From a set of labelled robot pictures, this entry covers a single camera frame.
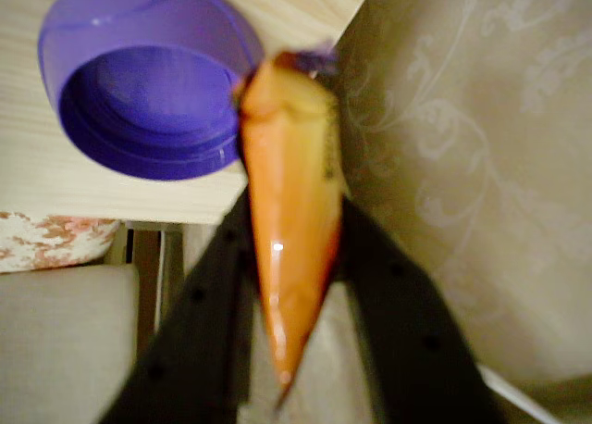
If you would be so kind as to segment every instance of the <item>beige wall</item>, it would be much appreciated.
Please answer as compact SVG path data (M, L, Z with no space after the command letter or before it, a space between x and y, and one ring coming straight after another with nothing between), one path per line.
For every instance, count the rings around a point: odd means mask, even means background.
M592 373L592 0L368 0L339 43L354 198L521 386Z

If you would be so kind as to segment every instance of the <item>floral cushion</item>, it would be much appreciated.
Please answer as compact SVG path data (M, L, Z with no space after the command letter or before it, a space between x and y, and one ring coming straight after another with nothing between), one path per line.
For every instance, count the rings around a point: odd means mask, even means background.
M119 220L0 211L0 273L69 267L105 254Z

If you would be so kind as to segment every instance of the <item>floral pattern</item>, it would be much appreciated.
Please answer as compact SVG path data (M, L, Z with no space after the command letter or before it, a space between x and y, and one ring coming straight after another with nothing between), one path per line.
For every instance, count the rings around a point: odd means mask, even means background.
M525 385L592 373L589 2L367 0L339 42L354 198Z
M119 221L0 212L0 273L59 268L101 257Z

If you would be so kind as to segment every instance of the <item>light wood surface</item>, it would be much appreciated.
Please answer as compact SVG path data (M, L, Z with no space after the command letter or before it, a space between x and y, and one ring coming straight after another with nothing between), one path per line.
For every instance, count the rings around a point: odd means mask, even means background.
M229 0L265 49L336 41L363 0ZM239 164L190 181L156 182L92 162L62 132L37 64L54 0L0 0L0 210L216 223L246 180Z

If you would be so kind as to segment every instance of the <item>cone-shaped bag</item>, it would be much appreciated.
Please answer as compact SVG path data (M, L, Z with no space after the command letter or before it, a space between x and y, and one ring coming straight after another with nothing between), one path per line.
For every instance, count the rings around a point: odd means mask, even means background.
M339 247L337 101L305 73L269 61L243 90L240 110L262 305L286 389Z

